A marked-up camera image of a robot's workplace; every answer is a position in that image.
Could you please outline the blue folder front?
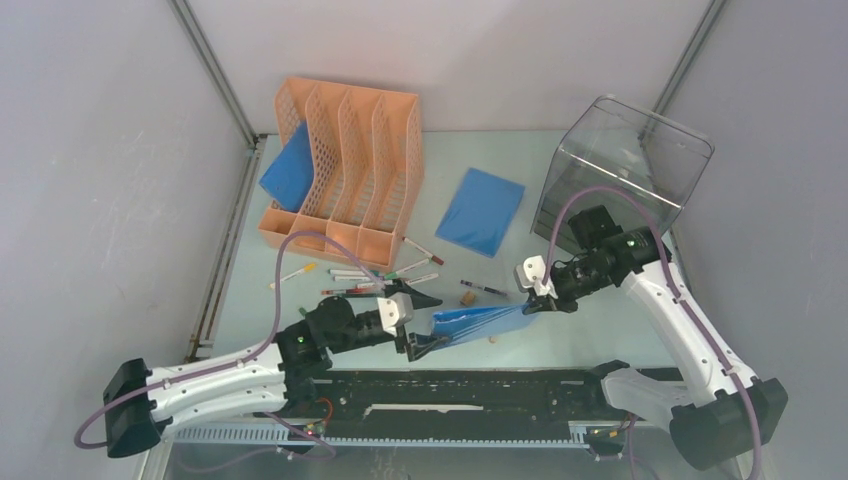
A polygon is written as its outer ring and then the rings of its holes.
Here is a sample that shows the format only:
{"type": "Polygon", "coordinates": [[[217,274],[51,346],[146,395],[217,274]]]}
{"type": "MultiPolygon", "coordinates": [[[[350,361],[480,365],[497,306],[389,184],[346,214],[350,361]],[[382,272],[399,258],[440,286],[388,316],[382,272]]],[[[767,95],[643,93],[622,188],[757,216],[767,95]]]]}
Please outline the blue folder front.
{"type": "Polygon", "coordinates": [[[259,180],[279,207],[299,212],[312,187],[314,166],[308,125],[301,122],[259,180]]]}

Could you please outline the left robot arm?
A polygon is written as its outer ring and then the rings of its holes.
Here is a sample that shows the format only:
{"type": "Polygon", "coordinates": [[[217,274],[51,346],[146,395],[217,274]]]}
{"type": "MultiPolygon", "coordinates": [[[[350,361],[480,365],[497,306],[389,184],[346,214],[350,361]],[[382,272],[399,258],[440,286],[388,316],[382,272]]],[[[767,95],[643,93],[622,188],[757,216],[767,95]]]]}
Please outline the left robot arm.
{"type": "Polygon", "coordinates": [[[384,343],[405,348],[405,326],[418,310],[441,305],[401,280],[373,310],[357,313],[341,296],[321,300],[268,342],[191,364],[150,368],[124,362],[103,392],[106,451],[124,458],[152,449],[185,428],[248,413],[304,416],[316,403],[314,378],[334,354],[384,343]]]}

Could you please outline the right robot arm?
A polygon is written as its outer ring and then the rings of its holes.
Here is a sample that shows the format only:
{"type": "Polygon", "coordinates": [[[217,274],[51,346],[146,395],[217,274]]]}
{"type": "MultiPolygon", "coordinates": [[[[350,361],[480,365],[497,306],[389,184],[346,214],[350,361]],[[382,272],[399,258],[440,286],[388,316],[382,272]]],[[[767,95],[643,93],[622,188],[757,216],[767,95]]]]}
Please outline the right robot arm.
{"type": "Polygon", "coordinates": [[[778,379],[760,379],[722,339],[665,244],[648,227],[623,230],[603,206],[579,212],[568,225],[581,249],[575,259],[548,263],[537,255],[515,269],[528,295],[524,314],[572,313],[580,299],[615,286],[646,309],[684,383],[674,387],[610,361],[588,371],[581,392],[585,411],[606,418],[623,410],[663,429],[697,470],[761,452],[788,393],[778,379]]]}

